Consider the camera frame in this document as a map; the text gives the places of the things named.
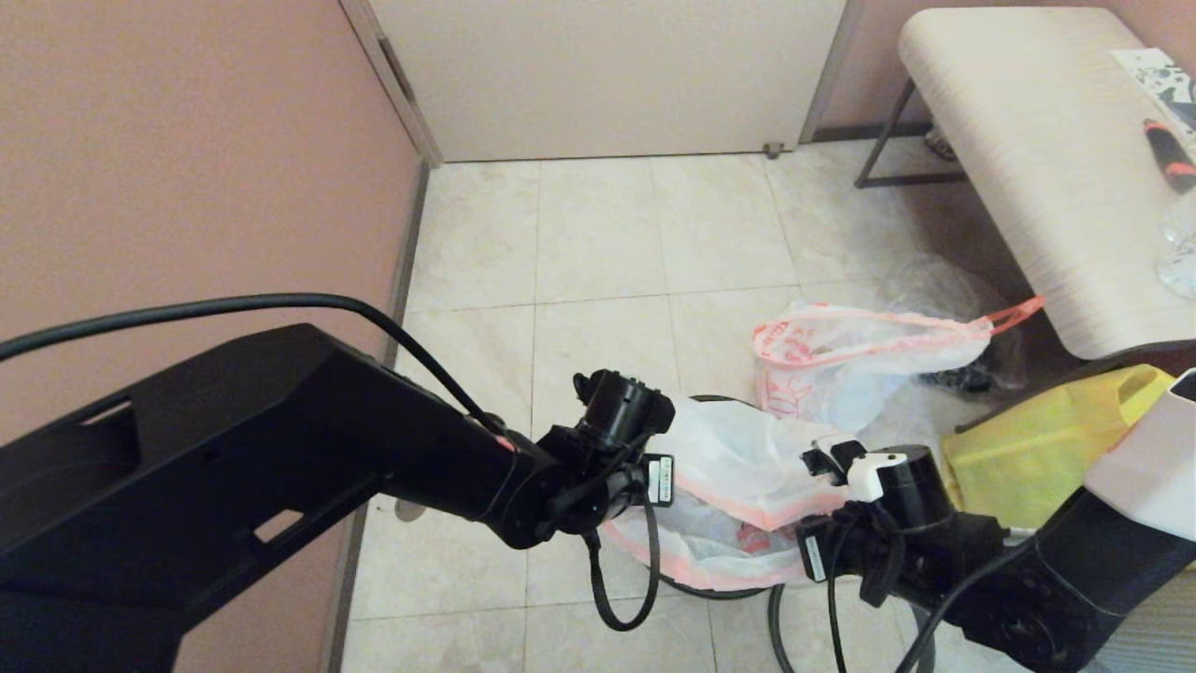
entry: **plastic bag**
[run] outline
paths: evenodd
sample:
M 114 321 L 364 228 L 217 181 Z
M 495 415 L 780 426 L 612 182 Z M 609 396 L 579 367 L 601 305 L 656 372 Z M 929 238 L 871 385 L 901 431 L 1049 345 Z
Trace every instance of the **plastic bag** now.
M 1042 307 L 1035 296 L 971 322 L 798 302 L 756 328 L 761 409 L 858 433 L 909 377 L 966 366 L 993 335 Z
M 886 312 L 920 312 L 930 317 L 971 319 L 996 311 L 1007 301 L 986 280 L 942 257 L 922 253 L 903 264 L 877 289 Z M 923 383 L 963 393 L 1019 391 L 1026 386 L 1021 334 L 1011 329 L 994 339 L 966 367 L 920 377 Z
M 660 573 L 695 589 L 734 592 L 806 582 L 793 527 L 768 533 L 681 489 L 659 508 Z M 631 508 L 603 524 L 608 539 L 648 564 L 647 520 Z
M 1149 366 L 1073 381 L 944 439 L 962 509 L 1037 528 L 1174 383 Z
M 814 441 L 842 432 L 739 402 L 678 399 L 673 406 L 672 427 L 647 451 L 677 459 L 681 489 L 763 531 L 843 507 L 844 489 L 811 477 L 801 461 Z

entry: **bench leg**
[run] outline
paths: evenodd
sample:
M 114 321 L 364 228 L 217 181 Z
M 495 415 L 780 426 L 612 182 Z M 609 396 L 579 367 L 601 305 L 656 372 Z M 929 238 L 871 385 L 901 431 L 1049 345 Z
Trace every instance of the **bench leg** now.
M 909 79 L 905 81 L 905 86 L 901 90 L 901 94 L 897 96 L 897 103 L 893 109 L 889 111 L 889 118 L 885 120 L 885 126 L 880 130 L 880 137 L 877 137 L 877 143 L 872 146 L 872 152 L 868 154 L 868 160 L 864 161 L 864 170 L 860 171 L 860 177 L 855 178 L 855 186 L 864 189 L 866 186 L 893 186 L 903 184 L 933 184 L 939 182 L 962 182 L 968 179 L 968 173 L 965 172 L 933 172 L 927 175 L 898 175 L 891 177 L 868 177 L 872 175 L 872 169 L 877 165 L 877 159 L 880 158 L 880 151 L 885 148 L 889 142 L 889 137 L 893 134 L 893 128 L 897 126 L 897 120 L 901 118 L 902 111 L 905 110 L 905 105 L 909 104 L 910 96 L 914 94 L 914 80 Z

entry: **clear plastic cup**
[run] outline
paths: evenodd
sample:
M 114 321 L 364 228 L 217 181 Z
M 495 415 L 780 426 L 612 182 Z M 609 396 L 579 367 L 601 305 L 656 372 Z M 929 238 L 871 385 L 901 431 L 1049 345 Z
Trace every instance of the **clear plastic cup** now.
M 1159 220 L 1159 232 L 1172 244 L 1196 232 L 1196 189 L 1189 189 L 1167 206 Z
M 1168 247 L 1154 263 L 1159 280 L 1176 294 L 1196 299 L 1196 231 Z

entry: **label sticker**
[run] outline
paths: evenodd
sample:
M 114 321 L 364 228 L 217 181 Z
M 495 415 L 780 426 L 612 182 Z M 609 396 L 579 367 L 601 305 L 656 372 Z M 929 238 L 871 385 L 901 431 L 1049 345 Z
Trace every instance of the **label sticker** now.
M 648 463 L 648 502 L 657 504 L 660 502 L 660 461 Z
M 806 538 L 806 551 L 810 553 L 810 570 L 814 574 L 814 582 L 826 579 L 826 570 L 822 565 L 822 552 L 818 550 L 818 538 L 810 536 Z
M 660 457 L 660 502 L 672 502 L 672 457 Z

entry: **black wire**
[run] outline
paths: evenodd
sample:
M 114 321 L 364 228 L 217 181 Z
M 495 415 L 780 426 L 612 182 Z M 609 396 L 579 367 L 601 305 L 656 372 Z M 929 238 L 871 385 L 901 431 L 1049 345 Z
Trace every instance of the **black wire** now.
M 830 642 L 835 647 L 835 666 L 838 673 L 847 673 L 847 662 L 843 660 L 843 641 L 838 634 L 838 611 L 835 605 L 835 571 L 838 570 L 838 555 L 843 551 L 847 536 L 855 527 L 855 519 L 848 520 L 840 532 L 835 546 L 830 550 L 830 570 L 826 574 L 826 614 L 830 619 Z
M 781 673 L 797 673 L 789 663 L 789 655 L 785 654 L 785 641 L 781 640 L 781 596 L 785 594 L 785 585 L 773 587 L 768 594 L 768 640 L 773 643 L 773 655 L 776 665 L 781 667 Z
M 954 588 L 952 588 L 951 592 L 948 592 L 947 595 L 944 596 L 942 602 L 939 604 L 939 607 L 934 608 L 934 612 L 930 613 L 930 617 L 922 625 L 922 629 L 919 630 L 917 638 L 914 640 L 914 644 L 909 647 L 909 651 L 905 653 L 905 656 L 901 660 L 901 663 L 897 665 L 895 673 L 909 673 L 910 671 L 914 669 L 914 663 L 919 659 L 921 659 L 923 650 L 926 650 L 928 644 L 933 642 L 934 630 L 939 626 L 939 623 L 942 622 L 944 617 L 946 617 L 947 611 L 951 610 L 951 606 L 954 605 L 956 600 L 958 600 L 964 592 L 970 589 L 974 585 L 976 585 L 976 582 L 980 582 L 984 577 L 988 577 L 993 573 L 996 573 L 997 570 L 1005 568 L 1009 563 L 1025 556 L 1027 552 L 1030 552 L 1033 544 L 1035 544 L 1033 538 L 1026 540 L 1025 543 L 1021 543 L 1013 550 L 977 568 L 971 575 L 965 577 L 963 582 L 956 585 Z
M 830 552 L 830 570 L 826 576 L 826 611 L 830 614 L 830 638 L 835 646 L 835 663 L 841 672 L 847 671 L 847 665 L 843 660 L 843 644 L 838 634 L 838 616 L 836 614 L 835 604 L 835 571 L 838 569 L 838 556 L 843 551 L 847 534 L 855 527 L 856 521 L 856 519 L 848 520 L 843 531 L 835 540 L 835 546 L 831 547 Z M 785 640 L 781 636 L 781 598 L 783 595 L 785 585 L 773 587 L 773 591 L 768 594 L 768 640 L 773 643 L 773 655 L 776 657 L 776 665 L 781 667 L 781 672 L 794 673 L 793 663 L 789 662 L 789 656 L 785 651 Z
M 586 481 L 585 484 L 580 484 L 562 492 L 561 495 L 554 497 L 548 503 L 549 519 L 545 524 L 548 530 L 555 530 L 556 525 L 561 522 L 561 518 L 565 516 L 569 509 L 581 502 L 584 498 L 593 494 L 599 487 L 606 484 L 606 478 L 615 473 L 616 470 L 623 467 L 627 459 L 631 457 L 631 453 L 637 448 L 647 443 L 652 435 L 643 433 L 640 436 L 631 440 L 626 447 L 620 449 L 615 458 L 606 464 L 606 466 L 592 478 Z
M 323 294 L 312 292 L 287 292 L 275 294 L 245 294 L 240 296 L 224 296 L 219 299 L 205 299 L 201 301 L 188 301 L 184 304 L 171 304 L 124 311 L 118 313 L 68 322 L 57 326 L 49 326 L 38 331 L 31 331 L 14 339 L 0 343 L 0 362 L 14 359 L 23 354 L 29 354 L 39 349 L 45 349 L 55 344 L 84 339 L 87 336 L 96 336 L 120 329 L 142 326 L 146 324 L 158 324 L 173 322 L 177 319 L 189 319 L 193 317 L 205 317 L 210 314 L 254 311 L 262 308 L 282 307 L 327 307 L 353 311 L 370 322 L 374 323 L 383 331 L 389 334 L 411 357 L 439 381 L 448 393 L 457 399 L 465 411 L 469 412 L 483 428 L 495 435 L 502 435 L 502 428 L 494 422 L 482 408 L 477 406 L 469 394 L 448 375 L 440 363 L 435 361 L 420 344 L 411 338 L 397 322 L 386 313 L 371 306 L 370 304 L 343 296 L 341 294 Z
M 648 613 L 652 612 L 652 606 L 657 602 L 657 589 L 660 586 L 660 538 L 657 532 L 657 514 L 647 498 L 643 501 L 643 515 L 648 520 L 648 594 L 643 598 L 640 612 L 630 622 L 622 622 L 611 610 L 610 599 L 606 598 L 606 585 L 603 582 L 602 567 L 598 563 L 598 550 L 602 549 L 598 532 L 590 531 L 581 536 L 586 542 L 586 547 L 590 549 L 590 583 L 593 588 L 594 606 L 598 608 L 598 616 L 602 617 L 602 620 L 616 631 L 630 631 L 643 624 Z

